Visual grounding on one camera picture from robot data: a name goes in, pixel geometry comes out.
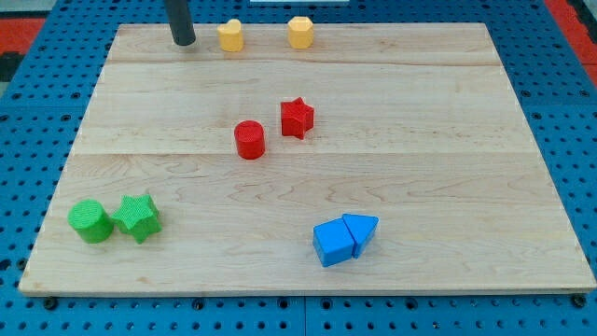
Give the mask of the black cylindrical robot arm tip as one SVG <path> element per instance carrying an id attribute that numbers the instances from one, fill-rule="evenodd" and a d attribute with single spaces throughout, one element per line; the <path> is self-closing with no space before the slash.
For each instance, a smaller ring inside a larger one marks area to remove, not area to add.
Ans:
<path id="1" fill-rule="evenodd" d="M 178 46 L 189 46 L 196 36 L 187 0 L 164 0 L 173 41 Z"/>

